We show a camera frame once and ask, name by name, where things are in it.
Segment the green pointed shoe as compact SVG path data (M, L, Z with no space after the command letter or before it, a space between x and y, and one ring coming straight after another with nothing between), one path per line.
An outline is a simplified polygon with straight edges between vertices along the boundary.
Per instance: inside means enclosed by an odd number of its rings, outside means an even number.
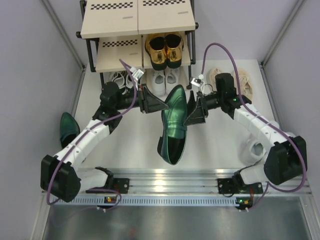
M80 127L74 117L64 112L60 118L59 141L64 149L80 134Z
M176 85L166 97L164 103L167 109L161 111L163 126L162 136L159 138L157 152L168 164L176 165L184 153L187 127L187 99L182 85Z

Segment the gold loafer one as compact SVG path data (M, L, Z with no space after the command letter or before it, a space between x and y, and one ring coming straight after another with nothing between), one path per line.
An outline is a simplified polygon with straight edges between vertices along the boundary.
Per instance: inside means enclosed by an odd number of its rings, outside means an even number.
M182 64L184 40L179 32L169 32L165 35L167 66L177 69Z
M167 53L164 34L149 34L145 40L144 48L149 55L152 68L156 71L165 70L167 67Z

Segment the black white sneaker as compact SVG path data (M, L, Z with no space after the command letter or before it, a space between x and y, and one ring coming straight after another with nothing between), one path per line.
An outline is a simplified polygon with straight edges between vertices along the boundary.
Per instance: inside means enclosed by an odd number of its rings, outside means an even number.
M114 71L109 74L109 80L118 85L120 90L126 87L126 73L124 71Z
M138 90L139 81L135 81L132 77L132 73L127 73L125 78L125 86L128 91L133 91L134 89Z

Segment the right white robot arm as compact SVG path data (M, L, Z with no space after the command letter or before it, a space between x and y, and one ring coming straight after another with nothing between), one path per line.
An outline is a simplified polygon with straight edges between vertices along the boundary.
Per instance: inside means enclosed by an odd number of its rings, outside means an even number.
M264 153L256 162L236 171L233 186L240 193L252 184L265 182L278 192L299 191L307 177L307 146L301 136L291 136L261 115L252 102L241 94L239 77L220 73L215 77L216 91L205 95L204 75L192 77L198 88L196 100L191 96L187 125L203 123L208 111L220 108L243 126L262 145Z

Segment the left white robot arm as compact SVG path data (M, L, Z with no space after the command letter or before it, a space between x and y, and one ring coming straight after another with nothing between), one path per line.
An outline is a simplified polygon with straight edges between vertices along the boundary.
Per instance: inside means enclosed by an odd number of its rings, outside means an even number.
M112 172L95 167L81 171L80 165L92 150L119 125L124 113L140 108L143 113L167 110L169 106L153 95L145 84L122 94L114 82L107 82L100 94L100 106L84 130L54 156L41 161L40 187L64 202L71 202L80 192L99 189L109 193L114 188Z

